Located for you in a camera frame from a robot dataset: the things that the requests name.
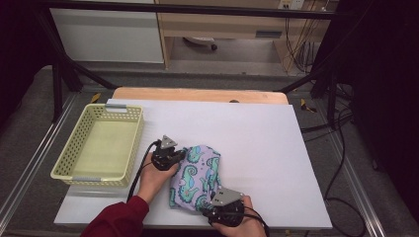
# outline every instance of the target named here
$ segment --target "basket handle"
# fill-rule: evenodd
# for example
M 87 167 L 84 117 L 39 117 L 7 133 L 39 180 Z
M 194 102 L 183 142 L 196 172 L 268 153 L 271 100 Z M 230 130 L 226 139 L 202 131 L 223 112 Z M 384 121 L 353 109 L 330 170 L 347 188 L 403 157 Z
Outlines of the basket handle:
M 102 179 L 99 177 L 84 177 L 84 176 L 75 176 L 72 179 L 73 181 L 79 182 L 101 182 Z
M 110 113 L 127 113 L 126 105 L 105 104 L 105 110 Z

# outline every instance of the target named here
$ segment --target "white tabletop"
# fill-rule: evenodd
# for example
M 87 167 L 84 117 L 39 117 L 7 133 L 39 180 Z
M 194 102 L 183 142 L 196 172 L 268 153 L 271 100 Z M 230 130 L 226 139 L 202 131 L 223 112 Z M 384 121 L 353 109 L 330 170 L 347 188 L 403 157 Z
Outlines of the white tabletop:
M 143 107 L 145 124 L 133 173 L 148 145 L 163 134 L 177 141 L 179 149 L 208 145 L 221 154 L 222 185 L 250 196 L 270 227 L 332 227 L 292 106 L 115 99 L 109 103 Z M 128 190 L 72 186 L 54 223 L 87 224 L 107 205 L 126 201 Z M 168 183 L 144 225 L 209 227 L 199 213 L 169 207 Z

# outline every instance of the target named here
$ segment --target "wooden table edge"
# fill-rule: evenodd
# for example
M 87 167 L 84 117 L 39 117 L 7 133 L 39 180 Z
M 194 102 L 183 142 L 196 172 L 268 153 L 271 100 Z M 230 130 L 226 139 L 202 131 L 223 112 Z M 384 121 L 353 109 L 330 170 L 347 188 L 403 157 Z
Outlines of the wooden table edge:
M 207 90 L 187 88 L 120 87 L 113 99 L 156 101 L 239 102 L 247 104 L 288 105 L 287 96 L 280 92 L 255 90 Z

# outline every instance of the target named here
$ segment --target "metal rail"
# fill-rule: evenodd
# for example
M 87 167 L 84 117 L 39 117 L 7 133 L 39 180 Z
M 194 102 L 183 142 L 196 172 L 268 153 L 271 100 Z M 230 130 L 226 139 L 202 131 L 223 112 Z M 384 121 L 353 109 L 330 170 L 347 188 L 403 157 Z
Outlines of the metal rail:
M 3 203 L 0 209 L 0 236 L 2 236 L 3 232 L 6 230 L 6 227 L 12 219 L 12 216 L 15 213 L 16 209 L 18 208 L 19 203 L 24 197 L 25 192 L 27 191 L 39 167 L 41 166 L 44 157 L 46 156 L 60 129 L 64 125 L 64 122 L 71 111 L 72 105 L 75 99 L 77 98 L 77 95 L 77 93 L 72 93 L 68 96 L 64 104 L 63 113 L 61 117 L 59 117 L 57 122 L 53 123 L 49 127 L 48 132 L 43 138 L 40 146 L 38 147 L 37 151 L 35 152 L 25 171 L 22 173 L 21 178 L 16 183 L 13 190 L 10 192 L 6 201 Z
M 39 6 L 57 9 L 77 9 L 96 11 L 119 11 L 119 12 L 153 12 L 153 13 L 181 13 L 181 14 L 206 14 L 225 16 L 248 16 L 269 18 L 296 18 L 317 20 L 348 20 L 355 17 L 350 13 L 337 12 L 314 12 L 282 9 L 239 8 L 239 7 L 216 7 L 174 4 L 146 4 L 146 3 L 115 3 L 115 2 L 90 2 L 68 0 L 38 0 Z
M 314 101 L 316 107 L 319 110 L 320 116 L 324 122 L 328 122 L 326 109 L 322 103 L 318 101 Z M 331 137 L 333 148 L 336 153 L 336 158 L 338 162 L 342 160 L 342 142 L 339 139 L 339 135 L 336 134 L 337 132 L 332 132 L 329 136 Z M 367 195 L 367 192 L 364 190 L 364 187 L 361 183 L 361 180 L 358 178 L 358 175 L 351 164 L 351 160 L 346 155 L 345 164 L 343 166 L 343 170 L 345 172 L 346 180 L 348 181 L 349 188 L 351 189 L 352 195 L 354 197 L 355 202 L 357 203 L 358 209 L 360 213 L 364 216 L 366 220 L 367 228 L 370 232 L 370 235 L 373 237 L 385 237 L 384 229 L 379 222 L 379 219 L 374 211 L 374 207 L 370 202 L 370 199 Z

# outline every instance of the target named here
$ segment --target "wrist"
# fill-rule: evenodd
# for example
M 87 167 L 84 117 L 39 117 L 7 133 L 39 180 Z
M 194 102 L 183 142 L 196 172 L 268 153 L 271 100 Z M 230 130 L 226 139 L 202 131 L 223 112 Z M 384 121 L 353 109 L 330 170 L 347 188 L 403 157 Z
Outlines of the wrist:
M 145 200 L 147 204 L 151 204 L 151 202 L 154 200 L 154 197 L 157 195 L 157 193 L 158 193 L 158 190 L 155 190 L 153 188 L 140 187 L 136 195 L 142 198 L 143 200 Z

